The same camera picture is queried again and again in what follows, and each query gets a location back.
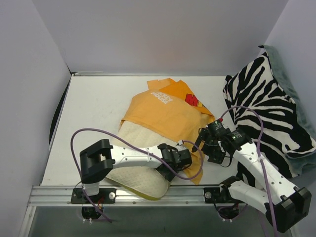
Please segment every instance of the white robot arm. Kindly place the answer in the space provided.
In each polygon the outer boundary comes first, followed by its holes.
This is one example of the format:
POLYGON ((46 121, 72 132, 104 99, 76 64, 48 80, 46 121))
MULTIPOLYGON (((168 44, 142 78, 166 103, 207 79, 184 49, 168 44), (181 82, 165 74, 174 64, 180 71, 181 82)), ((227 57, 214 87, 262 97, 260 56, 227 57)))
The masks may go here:
MULTIPOLYGON (((266 190, 262 159, 267 174, 272 203, 279 232, 284 233, 298 221, 307 216, 310 208, 311 193, 306 188, 299 189, 295 184, 284 178, 274 166, 263 156, 258 157, 257 147, 240 129, 231 132, 224 128, 222 119, 210 123, 201 129, 196 145, 204 142, 202 151, 209 156, 210 162, 219 163, 228 153, 238 160, 266 190)), ((224 199, 241 200, 264 213, 272 223, 268 195, 265 191, 245 184, 232 176, 220 184, 224 199)))
POLYGON ((146 166, 156 169, 165 179, 171 181, 175 175, 162 164, 161 160, 177 173, 192 164, 190 151, 183 145, 172 147, 160 144, 138 149, 143 150, 144 153, 131 148, 110 145, 109 140, 103 139, 81 151, 81 182, 87 195, 97 195, 99 182, 115 168, 146 166))

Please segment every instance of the screw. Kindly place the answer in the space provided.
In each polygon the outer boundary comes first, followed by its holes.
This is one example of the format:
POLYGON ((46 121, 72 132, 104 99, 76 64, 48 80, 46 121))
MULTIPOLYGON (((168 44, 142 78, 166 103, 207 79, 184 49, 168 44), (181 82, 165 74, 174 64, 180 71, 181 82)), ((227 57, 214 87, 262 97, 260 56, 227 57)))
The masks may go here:
POLYGON ((110 193, 109 193, 109 199, 110 199, 110 200, 115 199, 115 193, 110 192, 110 193))
POLYGON ((207 199, 210 199, 212 197, 211 192, 206 192, 204 195, 207 199))

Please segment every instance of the white fabric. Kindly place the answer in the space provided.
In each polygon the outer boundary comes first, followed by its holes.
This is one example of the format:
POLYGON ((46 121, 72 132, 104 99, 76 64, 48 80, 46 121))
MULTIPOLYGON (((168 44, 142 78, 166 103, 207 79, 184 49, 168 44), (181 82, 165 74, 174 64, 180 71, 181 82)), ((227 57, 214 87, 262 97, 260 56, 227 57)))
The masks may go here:
MULTIPOLYGON (((175 142, 129 121, 123 123, 118 136, 136 147, 151 147, 161 143, 176 145, 175 142)), ((113 139, 111 144, 126 147, 117 139, 113 139)), ((107 178, 153 198, 163 197, 169 187, 169 182, 158 171, 148 167, 114 169, 107 178)))

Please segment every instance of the black and white striped fabric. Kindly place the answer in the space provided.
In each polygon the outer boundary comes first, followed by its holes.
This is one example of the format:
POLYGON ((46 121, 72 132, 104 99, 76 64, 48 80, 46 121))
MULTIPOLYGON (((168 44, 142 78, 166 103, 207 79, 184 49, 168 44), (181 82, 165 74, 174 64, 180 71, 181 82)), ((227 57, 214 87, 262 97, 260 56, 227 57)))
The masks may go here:
MULTIPOLYGON (((227 76, 223 92, 228 108, 247 106, 263 120, 261 153, 284 177, 292 178, 300 174, 292 162, 313 154, 316 142, 297 123, 295 101, 274 78, 267 54, 249 63, 234 77, 227 76)), ((260 133, 257 117, 243 108, 233 109, 230 114, 236 127, 256 142, 260 133)), ((240 163, 238 173, 248 174, 248 182, 254 186, 254 178, 240 163)))

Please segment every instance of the white table surface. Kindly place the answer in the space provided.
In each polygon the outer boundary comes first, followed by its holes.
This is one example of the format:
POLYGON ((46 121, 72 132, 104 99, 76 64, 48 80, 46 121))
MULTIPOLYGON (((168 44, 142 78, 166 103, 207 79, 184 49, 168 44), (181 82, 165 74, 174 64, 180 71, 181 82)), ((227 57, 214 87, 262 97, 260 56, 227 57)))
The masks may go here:
MULTIPOLYGON (((93 127, 117 134, 120 120, 123 118, 132 97, 147 90, 147 81, 164 79, 162 77, 80 77, 73 76, 69 85, 64 107, 52 142, 42 186, 72 186, 80 181, 78 171, 70 151, 70 138, 80 128, 93 127)), ((225 77, 171 77, 175 81, 183 80, 216 118, 227 109, 222 89, 225 77)), ((231 130, 234 124, 227 114, 224 124, 231 130)), ((98 132, 79 133, 74 141, 74 149, 79 161, 79 153, 96 141, 107 138, 98 132)), ((235 175, 237 162, 228 168, 206 162, 203 166, 201 185, 219 184, 235 175)), ((100 185, 113 185, 104 179, 100 185)), ((192 185, 193 183, 177 177, 172 185, 192 185)))

